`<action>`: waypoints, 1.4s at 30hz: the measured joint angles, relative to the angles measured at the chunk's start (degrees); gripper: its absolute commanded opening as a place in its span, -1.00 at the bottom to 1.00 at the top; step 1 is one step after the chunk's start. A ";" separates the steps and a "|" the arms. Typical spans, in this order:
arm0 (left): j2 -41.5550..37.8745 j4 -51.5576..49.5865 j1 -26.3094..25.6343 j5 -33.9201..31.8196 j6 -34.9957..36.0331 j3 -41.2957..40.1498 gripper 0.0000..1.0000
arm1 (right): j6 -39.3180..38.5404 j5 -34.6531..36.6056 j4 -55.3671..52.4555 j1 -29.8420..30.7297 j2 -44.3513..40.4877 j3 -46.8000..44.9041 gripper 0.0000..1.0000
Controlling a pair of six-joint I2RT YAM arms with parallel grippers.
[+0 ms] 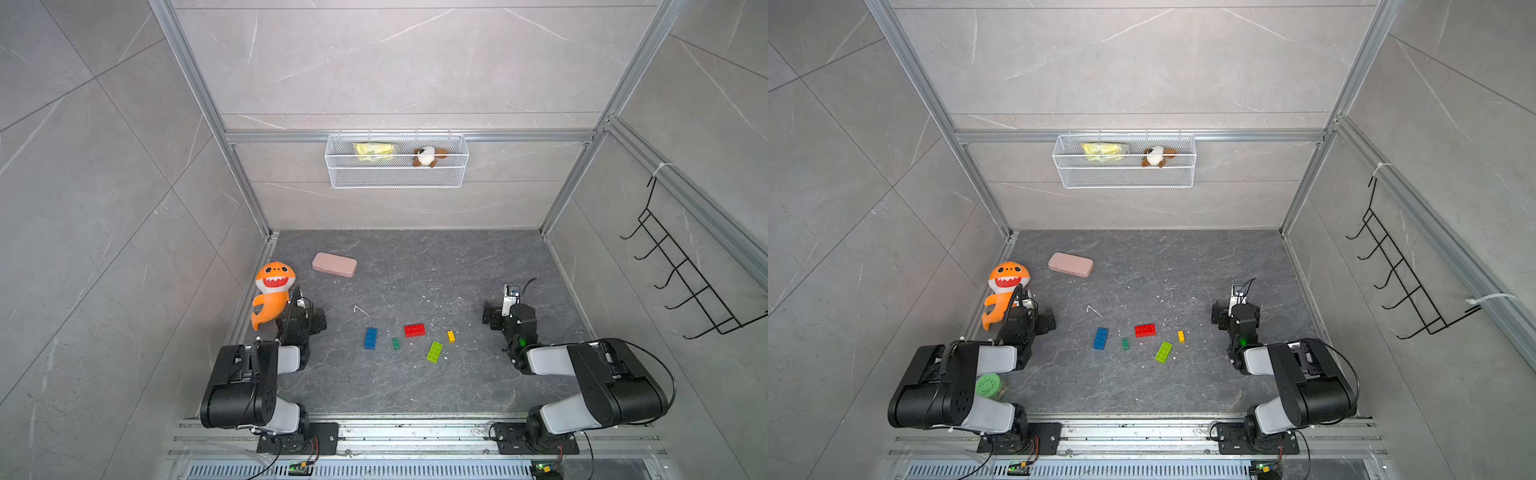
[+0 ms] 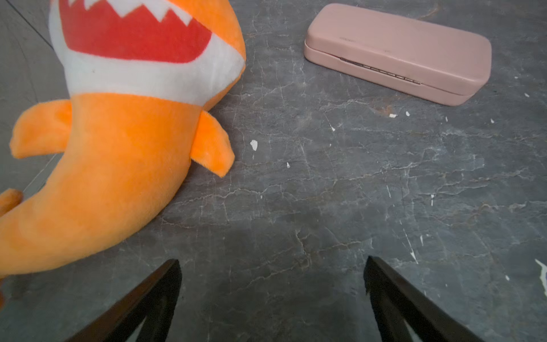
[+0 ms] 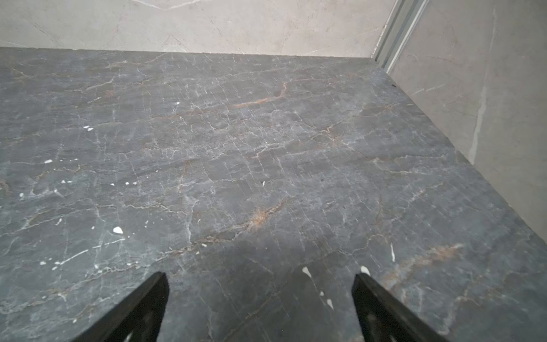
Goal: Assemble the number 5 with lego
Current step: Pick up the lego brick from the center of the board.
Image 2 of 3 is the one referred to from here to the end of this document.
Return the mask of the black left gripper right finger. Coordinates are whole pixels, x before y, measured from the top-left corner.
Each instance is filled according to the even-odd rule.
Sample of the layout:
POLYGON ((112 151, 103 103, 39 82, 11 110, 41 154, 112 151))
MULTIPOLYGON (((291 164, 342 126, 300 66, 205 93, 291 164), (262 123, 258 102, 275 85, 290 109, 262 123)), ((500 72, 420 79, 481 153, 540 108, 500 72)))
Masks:
POLYGON ((378 256, 369 256, 363 272, 366 292, 383 341, 481 341, 440 309, 378 256))

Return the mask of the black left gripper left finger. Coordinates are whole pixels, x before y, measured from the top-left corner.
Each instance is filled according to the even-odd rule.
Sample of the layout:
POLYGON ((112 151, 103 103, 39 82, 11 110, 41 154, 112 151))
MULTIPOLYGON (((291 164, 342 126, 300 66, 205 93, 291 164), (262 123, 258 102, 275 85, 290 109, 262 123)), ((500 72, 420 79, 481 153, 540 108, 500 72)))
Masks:
POLYGON ((165 341, 182 285, 179 261, 169 259, 130 293, 68 341, 165 341))

